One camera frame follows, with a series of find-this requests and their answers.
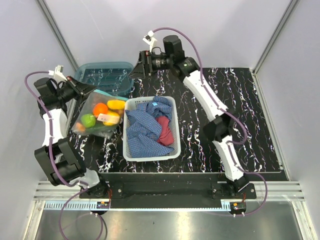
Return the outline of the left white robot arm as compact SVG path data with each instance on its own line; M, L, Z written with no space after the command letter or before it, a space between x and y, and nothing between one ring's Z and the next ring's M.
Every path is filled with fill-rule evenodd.
M44 77L34 83L39 92L37 104L45 122L45 137L42 147L34 156L53 186L79 185L85 196L103 198L108 194L108 184L95 170L85 166L84 160L67 138L67 103L82 100L96 88L68 76L58 83Z

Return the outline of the clear zip top bag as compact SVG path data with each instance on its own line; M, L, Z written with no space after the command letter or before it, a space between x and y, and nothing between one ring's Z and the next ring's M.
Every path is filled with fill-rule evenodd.
M86 134L85 132L76 132L75 131L75 124L76 123L81 123L81 116L85 115L85 114L93 114L93 108L96 104L98 103L104 103L107 105L107 102L109 100L123 100L123 101L127 101L128 99L125 97L121 97L121 96L112 96L104 91L101 90L94 90L92 93L89 94L88 98L85 100L83 107L81 108L77 119L75 120L71 130L73 131L73 133L77 134L77 135L81 135L81 136L96 136L96 137L103 137L103 138L109 138L114 131L110 131L107 133L103 133L103 134ZM115 112L118 113L120 115L120 121L117 125L119 125L122 122L123 116L124 116L124 110L111 110L108 108L108 112ZM96 123L103 123L102 120L102 113L98 116L98 118L96 118Z

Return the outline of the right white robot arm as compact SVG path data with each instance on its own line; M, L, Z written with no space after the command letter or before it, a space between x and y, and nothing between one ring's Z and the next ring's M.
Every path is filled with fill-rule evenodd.
M244 194L249 181L241 167L231 134L232 123L237 119L217 97L205 80L199 62L187 57L177 35L163 38L164 51L156 53L156 38L149 31L143 37L149 49L139 52L137 64L130 77L144 79L159 70L170 70L196 97L204 109L209 123L203 127L206 137L213 142L221 158L226 177L226 190L232 198Z

